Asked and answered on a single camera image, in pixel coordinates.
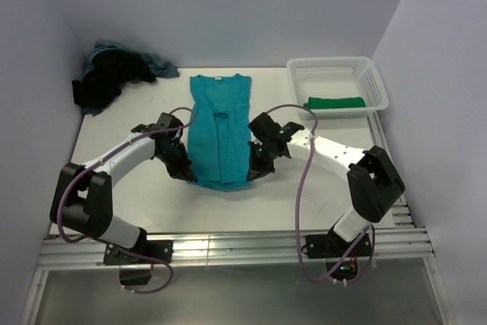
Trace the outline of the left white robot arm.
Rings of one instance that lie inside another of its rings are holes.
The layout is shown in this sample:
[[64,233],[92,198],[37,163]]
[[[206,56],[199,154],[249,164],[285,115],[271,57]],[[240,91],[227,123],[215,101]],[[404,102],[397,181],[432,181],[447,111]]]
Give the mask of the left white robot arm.
[[67,230],[117,250],[130,263],[164,263],[170,248],[148,239],[147,231],[113,212],[113,188],[141,163],[158,159],[175,180],[196,181],[181,138],[187,127],[173,113],[156,123],[139,124],[108,152],[83,164],[68,163],[59,173],[50,221],[59,236],[72,244]]

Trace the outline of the teal t-shirt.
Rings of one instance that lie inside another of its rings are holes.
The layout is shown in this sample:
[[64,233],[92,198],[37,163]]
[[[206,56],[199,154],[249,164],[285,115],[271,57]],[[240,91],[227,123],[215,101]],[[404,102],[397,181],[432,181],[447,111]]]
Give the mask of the teal t-shirt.
[[252,78],[241,74],[189,79],[196,119],[187,148],[197,185],[222,192],[250,185],[251,84]]

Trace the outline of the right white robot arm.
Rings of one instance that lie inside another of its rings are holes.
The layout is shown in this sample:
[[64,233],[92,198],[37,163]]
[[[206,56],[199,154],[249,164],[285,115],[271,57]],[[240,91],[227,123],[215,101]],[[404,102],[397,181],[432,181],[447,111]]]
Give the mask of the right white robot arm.
[[258,115],[248,127],[256,138],[249,143],[249,181],[273,173],[276,158],[307,161],[312,157],[313,164],[348,184],[350,207],[325,235],[306,236],[305,253],[310,259],[348,255],[355,239],[380,222],[406,190],[389,155],[377,145],[368,150],[349,147],[314,135],[298,123],[280,126],[268,113]]

